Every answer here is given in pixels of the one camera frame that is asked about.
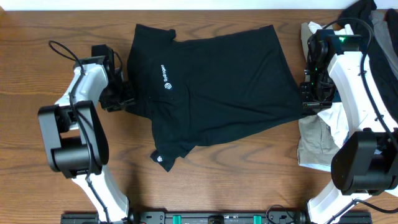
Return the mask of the black polo shirt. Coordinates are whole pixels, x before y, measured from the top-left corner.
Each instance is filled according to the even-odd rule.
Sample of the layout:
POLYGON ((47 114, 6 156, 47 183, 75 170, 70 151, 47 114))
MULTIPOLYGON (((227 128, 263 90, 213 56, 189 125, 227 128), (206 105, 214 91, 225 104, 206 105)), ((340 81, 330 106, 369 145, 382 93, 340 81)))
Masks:
POLYGON ((151 120, 164 170, 194 147, 224 144, 303 118, 299 88, 273 26, 176 40, 173 29, 137 25, 127 60, 136 102, 151 120))

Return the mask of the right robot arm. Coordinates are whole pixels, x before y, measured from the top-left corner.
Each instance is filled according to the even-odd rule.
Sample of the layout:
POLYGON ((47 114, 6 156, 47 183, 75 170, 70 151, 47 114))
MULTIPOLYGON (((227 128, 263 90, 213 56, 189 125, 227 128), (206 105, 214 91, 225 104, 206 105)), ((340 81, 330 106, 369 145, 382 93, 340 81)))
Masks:
POLYGON ((373 79, 369 42, 320 29, 307 44, 303 107, 329 108, 339 93, 349 138, 331 160, 330 182, 307 202, 304 222, 343 223, 358 203, 383 192, 397 195, 397 122, 373 79))

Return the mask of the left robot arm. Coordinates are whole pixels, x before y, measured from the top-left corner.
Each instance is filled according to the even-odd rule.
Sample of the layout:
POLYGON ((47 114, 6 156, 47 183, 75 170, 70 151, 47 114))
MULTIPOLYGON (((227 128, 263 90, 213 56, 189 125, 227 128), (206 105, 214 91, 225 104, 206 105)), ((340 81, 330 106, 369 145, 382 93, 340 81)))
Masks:
POLYGON ((53 105, 43 106, 38 119, 47 162, 86 193, 96 213, 64 213, 61 223, 132 223, 129 199, 108 167, 109 145, 96 106, 115 112, 134 104, 131 84, 124 79, 120 56, 107 45, 94 45, 91 56, 73 52, 73 79, 53 105))

